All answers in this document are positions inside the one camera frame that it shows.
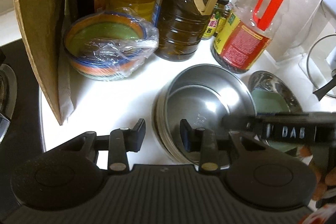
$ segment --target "plastic wrap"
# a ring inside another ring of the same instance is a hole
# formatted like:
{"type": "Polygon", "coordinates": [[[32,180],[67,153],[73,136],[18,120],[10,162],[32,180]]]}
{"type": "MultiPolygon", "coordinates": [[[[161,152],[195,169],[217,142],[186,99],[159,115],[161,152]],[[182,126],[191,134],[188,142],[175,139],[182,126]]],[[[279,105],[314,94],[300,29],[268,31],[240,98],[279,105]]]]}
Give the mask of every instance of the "plastic wrap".
{"type": "Polygon", "coordinates": [[[76,56],[70,58],[70,63],[78,72],[95,80],[110,81],[128,77],[157,49],[158,29],[143,18],[134,16],[134,12],[128,8],[122,8],[122,13],[102,12],[101,15],[123,18],[116,22],[119,24],[116,36],[127,39],[97,36],[83,41],[84,38],[79,37],[82,39],[81,45],[76,56]]]}

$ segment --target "red label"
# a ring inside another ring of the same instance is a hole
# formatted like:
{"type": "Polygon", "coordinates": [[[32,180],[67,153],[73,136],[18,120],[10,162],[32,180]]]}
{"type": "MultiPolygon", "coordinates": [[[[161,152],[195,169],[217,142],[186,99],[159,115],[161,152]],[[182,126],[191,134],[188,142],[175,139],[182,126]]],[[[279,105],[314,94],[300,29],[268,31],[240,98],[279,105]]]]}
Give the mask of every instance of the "red label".
{"type": "Polygon", "coordinates": [[[249,69],[271,39],[255,33],[239,22],[227,39],[220,56],[239,69],[249,69]]]}

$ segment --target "black tool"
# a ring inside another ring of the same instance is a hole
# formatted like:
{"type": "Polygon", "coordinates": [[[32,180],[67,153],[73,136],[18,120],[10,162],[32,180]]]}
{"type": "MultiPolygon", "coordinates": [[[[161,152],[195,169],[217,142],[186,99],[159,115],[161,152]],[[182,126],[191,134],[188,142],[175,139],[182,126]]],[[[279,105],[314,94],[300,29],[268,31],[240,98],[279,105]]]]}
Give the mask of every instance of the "black tool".
{"type": "Polygon", "coordinates": [[[200,151],[193,165],[135,165],[127,151],[139,151],[145,122],[108,136],[86,132],[16,169],[11,184],[21,207],[15,223],[249,223],[297,224],[311,213],[315,175],[303,163],[248,134],[228,138],[206,128],[180,124],[188,151],[200,151]],[[96,165],[108,150],[108,169],[96,165]],[[230,168],[218,168],[218,151],[230,168]]]}
{"type": "MultiPolygon", "coordinates": [[[[309,145],[314,162],[324,174],[336,167],[336,113],[276,113],[256,117],[227,116],[223,125],[235,130],[251,131],[262,140],[309,145]]],[[[320,208],[336,203],[336,189],[329,187],[320,208]]]]}

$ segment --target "colorful bowl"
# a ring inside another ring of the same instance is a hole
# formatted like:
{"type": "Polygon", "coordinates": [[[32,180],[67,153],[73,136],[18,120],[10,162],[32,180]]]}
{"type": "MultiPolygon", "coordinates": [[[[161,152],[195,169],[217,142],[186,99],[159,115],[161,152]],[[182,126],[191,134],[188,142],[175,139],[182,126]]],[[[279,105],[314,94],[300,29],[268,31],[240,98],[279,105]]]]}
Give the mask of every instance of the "colorful bowl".
{"type": "Polygon", "coordinates": [[[108,62],[80,56],[82,45],[88,39],[99,37],[118,40],[145,39],[147,34],[139,19],[116,12],[88,15],[70,26],[63,39],[70,64],[88,78],[106,81],[123,78],[123,72],[129,71],[138,62],[137,56],[141,57],[142,50],[133,51],[127,59],[119,57],[108,62]]]}

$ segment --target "metal pot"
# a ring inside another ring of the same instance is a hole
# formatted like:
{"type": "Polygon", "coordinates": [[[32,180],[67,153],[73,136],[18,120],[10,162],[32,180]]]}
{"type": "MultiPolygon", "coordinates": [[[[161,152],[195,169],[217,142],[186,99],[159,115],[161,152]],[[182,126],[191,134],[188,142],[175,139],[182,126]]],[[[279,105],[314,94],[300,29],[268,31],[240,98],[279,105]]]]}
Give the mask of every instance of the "metal pot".
{"type": "MultiPolygon", "coordinates": [[[[228,114],[255,115],[250,92],[232,73],[216,65],[201,64],[182,71],[162,88],[154,103],[153,126],[162,146],[177,162],[197,165],[199,152],[188,153],[183,147],[181,119],[187,119],[193,128],[225,135],[228,132],[221,121],[228,114]]],[[[226,161],[226,155],[219,157],[226,161]]]]}
{"type": "MultiPolygon", "coordinates": [[[[299,101],[296,99],[292,91],[285,83],[274,74],[259,70],[254,72],[249,79],[248,89],[252,93],[254,90],[263,90],[273,94],[278,94],[283,98],[288,112],[302,112],[299,101]]],[[[278,112],[276,109],[271,109],[269,112],[278,112]]]]}

